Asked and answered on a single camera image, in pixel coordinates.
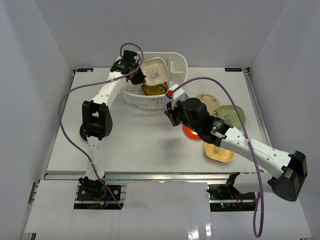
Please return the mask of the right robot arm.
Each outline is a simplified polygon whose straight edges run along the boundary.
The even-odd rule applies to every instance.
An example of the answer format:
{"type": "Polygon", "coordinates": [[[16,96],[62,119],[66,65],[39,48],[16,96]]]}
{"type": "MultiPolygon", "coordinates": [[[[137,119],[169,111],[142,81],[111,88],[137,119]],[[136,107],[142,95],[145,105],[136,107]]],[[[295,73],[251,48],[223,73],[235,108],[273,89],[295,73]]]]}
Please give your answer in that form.
{"type": "Polygon", "coordinates": [[[255,139],[247,139],[243,132],[229,122],[211,116],[198,98],[173,101],[166,97],[164,113],[175,127],[180,124],[195,131],[207,145],[232,151],[264,169],[261,174],[233,172],[224,186],[216,192],[236,200],[246,193],[260,191],[260,183],[267,192],[283,200],[295,202],[308,175],[304,153],[288,153],[255,139]]]}

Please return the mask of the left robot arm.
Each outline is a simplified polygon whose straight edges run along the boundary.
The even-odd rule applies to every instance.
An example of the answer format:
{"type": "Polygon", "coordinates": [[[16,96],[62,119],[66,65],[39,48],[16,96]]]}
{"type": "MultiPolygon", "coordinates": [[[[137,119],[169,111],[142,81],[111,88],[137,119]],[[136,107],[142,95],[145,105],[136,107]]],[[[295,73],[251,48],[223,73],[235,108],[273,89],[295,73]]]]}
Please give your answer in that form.
{"type": "Polygon", "coordinates": [[[133,85],[145,83],[145,76],[136,63],[125,67],[117,63],[109,72],[107,83],[90,100],[82,104],[82,127],[88,143],[88,161],[85,176],[90,180],[98,180],[105,174],[104,164],[99,159],[99,150],[104,138],[109,136],[113,121],[110,108],[119,91],[130,81],[133,85]]]}

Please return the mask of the orange round plate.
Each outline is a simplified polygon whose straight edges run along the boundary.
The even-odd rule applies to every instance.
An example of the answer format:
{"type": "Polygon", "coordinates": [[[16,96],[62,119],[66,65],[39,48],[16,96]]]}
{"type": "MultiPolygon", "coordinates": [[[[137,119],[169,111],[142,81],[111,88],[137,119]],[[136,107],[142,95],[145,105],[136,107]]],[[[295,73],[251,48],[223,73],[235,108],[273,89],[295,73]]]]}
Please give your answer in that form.
{"type": "Polygon", "coordinates": [[[186,126],[183,126],[183,131],[189,138],[196,139],[196,140],[200,138],[195,131],[193,131],[192,129],[186,126]]]}

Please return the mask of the white plastic bin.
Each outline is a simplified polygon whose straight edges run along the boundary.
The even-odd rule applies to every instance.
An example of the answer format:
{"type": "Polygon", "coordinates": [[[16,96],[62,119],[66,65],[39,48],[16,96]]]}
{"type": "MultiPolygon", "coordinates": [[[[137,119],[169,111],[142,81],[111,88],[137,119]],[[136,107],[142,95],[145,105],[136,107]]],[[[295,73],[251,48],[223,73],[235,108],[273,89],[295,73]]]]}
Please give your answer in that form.
{"type": "MultiPolygon", "coordinates": [[[[168,68],[168,80],[163,85],[167,90],[173,85],[182,84],[188,75],[188,63],[184,56],[176,52],[145,52],[143,61],[161,58],[168,68]]],[[[159,110],[164,106],[165,94],[149,96],[142,91],[142,85],[128,82],[120,91],[123,100],[130,106],[134,105],[142,110],[159,110]]]]}

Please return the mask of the yellow round patterned plate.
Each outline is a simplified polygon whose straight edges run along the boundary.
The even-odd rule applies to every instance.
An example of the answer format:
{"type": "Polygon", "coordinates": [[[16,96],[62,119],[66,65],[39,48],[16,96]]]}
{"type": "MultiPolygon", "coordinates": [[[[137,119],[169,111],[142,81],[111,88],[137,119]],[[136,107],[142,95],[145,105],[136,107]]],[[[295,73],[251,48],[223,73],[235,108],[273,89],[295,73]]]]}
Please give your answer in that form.
{"type": "Polygon", "coordinates": [[[141,90],[146,96],[158,96],[163,95],[167,92],[167,88],[161,84],[153,86],[143,84],[141,86],[141,90]]]}

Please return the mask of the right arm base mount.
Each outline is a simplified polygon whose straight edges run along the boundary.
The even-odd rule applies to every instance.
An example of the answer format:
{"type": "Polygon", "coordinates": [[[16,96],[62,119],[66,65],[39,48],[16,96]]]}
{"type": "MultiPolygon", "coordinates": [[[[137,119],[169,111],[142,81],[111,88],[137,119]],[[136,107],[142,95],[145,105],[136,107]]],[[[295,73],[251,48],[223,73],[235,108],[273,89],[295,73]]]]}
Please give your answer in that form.
{"type": "Polygon", "coordinates": [[[211,212],[252,212],[256,207],[254,192],[240,193],[234,187],[239,172],[232,173],[224,184],[210,184],[207,192],[211,212]]]}

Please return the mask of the black round plate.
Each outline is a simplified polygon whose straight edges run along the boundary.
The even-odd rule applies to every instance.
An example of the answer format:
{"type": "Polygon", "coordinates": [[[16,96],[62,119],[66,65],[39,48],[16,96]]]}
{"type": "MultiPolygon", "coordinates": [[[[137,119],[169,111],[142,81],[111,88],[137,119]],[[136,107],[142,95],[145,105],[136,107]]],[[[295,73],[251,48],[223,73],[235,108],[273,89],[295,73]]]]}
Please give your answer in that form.
{"type": "Polygon", "coordinates": [[[79,134],[80,134],[81,138],[82,138],[84,141],[87,141],[86,130],[85,130],[85,128],[83,127],[83,125],[80,126],[79,134]]]}

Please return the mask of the green square panda plate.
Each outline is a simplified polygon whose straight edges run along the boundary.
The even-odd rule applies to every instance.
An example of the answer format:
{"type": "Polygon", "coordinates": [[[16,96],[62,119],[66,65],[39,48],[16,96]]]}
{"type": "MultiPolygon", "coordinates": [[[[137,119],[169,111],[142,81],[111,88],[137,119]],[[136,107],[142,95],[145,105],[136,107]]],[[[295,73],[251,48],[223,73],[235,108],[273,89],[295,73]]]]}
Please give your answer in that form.
{"type": "Polygon", "coordinates": [[[233,105],[222,105],[217,110],[219,118],[230,122],[236,128],[242,128],[241,121],[233,105]]]}

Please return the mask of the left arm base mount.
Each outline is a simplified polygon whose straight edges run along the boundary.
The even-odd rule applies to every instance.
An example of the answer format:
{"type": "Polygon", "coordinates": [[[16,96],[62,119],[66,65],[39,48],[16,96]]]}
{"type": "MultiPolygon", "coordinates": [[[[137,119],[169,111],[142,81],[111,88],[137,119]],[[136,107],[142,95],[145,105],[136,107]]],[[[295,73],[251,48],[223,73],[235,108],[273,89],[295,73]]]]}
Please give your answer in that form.
{"type": "Polygon", "coordinates": [[[76,200],[80,202],[85,201],[101,201],[109,202],[121,199],[121,185],[108,185],[111,193],[99,180],[91,180],[88,177],[81,177],[78,179],[78,188],[76,200]]]}

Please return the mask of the beige round floral plate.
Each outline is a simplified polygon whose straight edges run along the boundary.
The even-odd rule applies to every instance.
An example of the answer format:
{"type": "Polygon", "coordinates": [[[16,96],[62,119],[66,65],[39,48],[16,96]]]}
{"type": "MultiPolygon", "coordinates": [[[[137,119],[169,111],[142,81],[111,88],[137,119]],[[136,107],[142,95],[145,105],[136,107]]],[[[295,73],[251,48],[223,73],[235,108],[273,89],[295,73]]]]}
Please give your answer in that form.
{"type": "Polygon", "coordinates": [[[207,93],[202,93],[197,95],[196,98],[206,105],[207,111],[211,116],[218,113],[220,103],[215,96],[207,93]]]}

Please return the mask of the yellow square panda plate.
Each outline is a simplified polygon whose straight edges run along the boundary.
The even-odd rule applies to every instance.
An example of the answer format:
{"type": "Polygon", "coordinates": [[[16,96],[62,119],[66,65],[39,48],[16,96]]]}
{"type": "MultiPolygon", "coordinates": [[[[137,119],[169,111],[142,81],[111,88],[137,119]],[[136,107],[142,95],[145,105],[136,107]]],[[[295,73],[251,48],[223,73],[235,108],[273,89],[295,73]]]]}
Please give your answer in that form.
{"type": "Polygon", "coordinates": [[[222,163],[228,163],[232,161],[235,156],[233,151],[217,147],[214,144],[206,143],[204,145],[204,150],[208,158],[222,163]]]}

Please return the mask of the cream square panda plate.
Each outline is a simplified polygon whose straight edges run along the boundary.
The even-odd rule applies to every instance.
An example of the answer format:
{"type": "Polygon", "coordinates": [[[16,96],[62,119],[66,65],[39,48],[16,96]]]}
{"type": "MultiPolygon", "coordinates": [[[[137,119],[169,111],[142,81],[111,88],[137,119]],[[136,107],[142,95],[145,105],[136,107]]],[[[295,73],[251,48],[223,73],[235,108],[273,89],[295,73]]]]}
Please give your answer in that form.
{"type": "Polygon", "coordinates": [[[145,75],[145,84],[147,86],[163,84],[169,78],[167,64],[160,57],[144,60],[140,68],[142,73],[145,75]]]}

